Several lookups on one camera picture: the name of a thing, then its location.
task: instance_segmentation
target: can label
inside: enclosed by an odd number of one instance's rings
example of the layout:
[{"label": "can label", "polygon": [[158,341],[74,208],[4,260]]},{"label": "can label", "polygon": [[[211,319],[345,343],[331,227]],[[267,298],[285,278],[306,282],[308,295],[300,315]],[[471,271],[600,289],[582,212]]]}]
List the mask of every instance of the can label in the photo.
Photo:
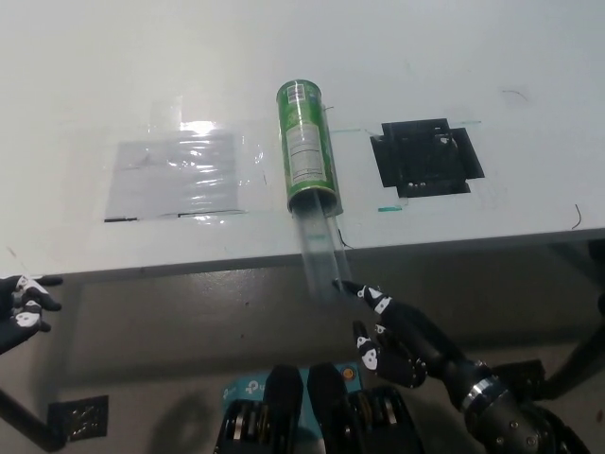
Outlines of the can label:
[{"label": "can label", "polygon": [[320,128],[301,124],[285,132],[290,163],[290,185],[302,182],[325,182],[325,163],[321,150]]},{"label": "can label", "polygon": [[277,94],[288,206],[296,194],[316,188],[334,194],[332,151],[321,91],[307,80],[293,80]]}]

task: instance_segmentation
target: cylindrical can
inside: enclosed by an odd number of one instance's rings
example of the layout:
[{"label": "cylindrical can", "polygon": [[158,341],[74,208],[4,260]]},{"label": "cylindrical can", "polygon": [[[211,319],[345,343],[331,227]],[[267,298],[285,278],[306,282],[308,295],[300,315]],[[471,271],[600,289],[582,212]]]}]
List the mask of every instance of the cylindrical can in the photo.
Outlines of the cylindrical can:
[{"label": "cylindrical can", "polygon": [[317,193],[326,215],[337,209],[330,132],[321,90],[308,80],[292,80],[277,92],[287,208]]}]

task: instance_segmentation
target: white table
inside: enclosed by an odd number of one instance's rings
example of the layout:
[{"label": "white table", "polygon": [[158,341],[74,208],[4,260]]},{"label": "white table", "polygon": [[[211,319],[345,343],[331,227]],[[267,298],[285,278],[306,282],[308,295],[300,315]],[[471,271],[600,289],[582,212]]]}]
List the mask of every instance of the white table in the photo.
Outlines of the white table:
[{"label": "white table", "polygon": [[[603,235],[597,1],[5,0],[0,12],[4,273],[296,260],[275,104],[295,78],[315,81],[334,107],[337,223],[352,255]],[[103,223],[118,144],[179,96],[182,121],[238,125],[264,152],[241,189],[246,213]],[[400,201],[380,183],[365,130],[439,117],[467,128],[486,178],[470,181],[471,194],[379,213]]]}]

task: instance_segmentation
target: clear plastic sheet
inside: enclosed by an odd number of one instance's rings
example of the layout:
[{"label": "clear plastic sheet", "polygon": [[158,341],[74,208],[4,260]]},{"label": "clear plastic sheet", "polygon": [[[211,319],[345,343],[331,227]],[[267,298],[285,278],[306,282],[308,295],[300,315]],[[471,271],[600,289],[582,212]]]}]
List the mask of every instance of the clear plastic sheet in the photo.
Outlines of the clear plastic sheet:
[{"label": "clear plastic sheet", "polygon": [[153,103],[148,123],[115,145],[106,221],[271,210],[277,203],[273,121],[183,121],[180,96]]},{"label": "clear plastic sheet", "polygon": [[194,121],[119,144],[106,219],[237,212],[237,143],[234,131]]}]

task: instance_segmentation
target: robotic hand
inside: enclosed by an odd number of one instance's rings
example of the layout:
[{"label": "robotic hand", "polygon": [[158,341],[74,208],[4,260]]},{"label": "robotic hand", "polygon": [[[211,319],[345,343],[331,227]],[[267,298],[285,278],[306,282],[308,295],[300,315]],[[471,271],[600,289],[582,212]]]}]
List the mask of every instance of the robotic hand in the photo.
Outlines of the robotic hand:
[{"label": "robotic hand", "polygon": [[375,288],[347,281],[341,284],[380,315],[376,341],[363,323],[354,323],[354,340],[365,367],[408,388],[421,386],[427,376],[442,381],[468,431],[488,452],[589,452],[553,413],[531,401],[518,402],[486,364],[467,359],[420,310]]},{"label": "robotic hand", "polygon": [[61,305],[43,286],[52,287],[63,280],[56,276],[31,279],[11,276],[0,279],[0,355],[27,341],[38,331],[50,331],[43,321],[43,310],[58,311]]}]

